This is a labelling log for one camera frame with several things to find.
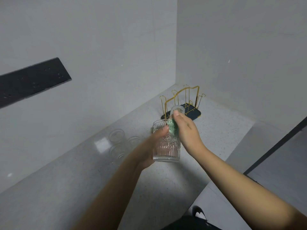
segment speckled gray countertop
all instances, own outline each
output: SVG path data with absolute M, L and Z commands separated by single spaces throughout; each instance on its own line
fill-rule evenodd
M 121 128 L 126 138 L 148 137 L 152 123 L 163 114 L 159 96 L 171 98 L 173 89 L 181 88 L 170 87 L 1 193 L 0 229 L 73 226 L 120 164 L 109 155 L 110 131 Z M 253 120 L 208 98 L 202 98 L 199 110 L 202 116 L 195 124 L 203 142 L 226 160 L 252 127 Z M 164 227 L 182 216 L 209 181 L 182 147 L 179 163 L 156 162 L 142 172 L 119 229 Z

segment cup rack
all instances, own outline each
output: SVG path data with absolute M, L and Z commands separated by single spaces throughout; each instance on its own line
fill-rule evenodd
M 201 112 L 198 110 L 198 108 L 199 108 L 199 104 L 201 103 L 201 98 L 205 97 L 206 95 L 205 94 L 198 95 L 198 93 L 199 93 L 199 86 L 190 87 L 188 85 L 184 85 L 183 87 L 184 88 L 182 90 L 180 90 L 179 92 L 177 90 L 172 90 L 172 94 L 174 96 L 171 99 L 169 99 L 169 100 L 166 100 L 166 97 L 163 96 L 163 95 L 160 96 L 161 104 L 162 104 L 162 111 L 163 111 L 163 115 L 161 116 L 161 119 L 168 119 L 169 118 L 169 115 L 170 115 L 171 111 L 167 110 L 167 103 L 170 102 L 171 100 L 174 100 L 174 104 L 175 105 L 183 106 L 184 109 L 185 109 L 185 115 L 187 117 L 189 117 L 190 119 L 195 120 L 195 119 L 197 119 L 198 117 L 201 116 Z M 194 105 L 193 101 L 190 100 L 190 89 L 195 89 L 195 88 L 197 88 L 197 93 L 196 93 L 196 99 L 195 99 L 195 105 Z M 187 102 L 187 89 L 189 90 L 188 102 Z M 184 104 L 179 104 L 178 94 L 181 93 L 182 91 L 185 91 L 185 103 Z M 163 108 L 162 97 L 165 98 L 164 108 Z

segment person's left hand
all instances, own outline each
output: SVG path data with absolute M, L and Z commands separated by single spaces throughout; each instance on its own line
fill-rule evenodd
M 153 160 L 153 149 L 156 142 L 165 136 L 169 131 L 169 126 L 155 131 L 150 137 L 144 140 L 139 146 L 137 146 L 129 155 L 130 158 L 136 160 L 140 168 L 143 170 L 154 163 Z

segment hand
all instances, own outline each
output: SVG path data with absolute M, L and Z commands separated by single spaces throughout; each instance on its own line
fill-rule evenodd
M 165 136 L 169 131 L 169 126 L 155 131 L 150 137 L 144 140 L 139 146 L 137 146 L 129 155 L 133 160 L 136 160 L 141 170 L 146 169 L 154 163 L 153 149 L 156 142 Z
M 179 127 L 179 139 L 191 156 L 205 147 L 193 120 L 177 110 L 174 110 L 173 119 Z

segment glass base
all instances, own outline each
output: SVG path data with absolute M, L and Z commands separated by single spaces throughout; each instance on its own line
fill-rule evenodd
M 154 161 L 179 162 L 180 158 L 174 156 L 153 156 Z

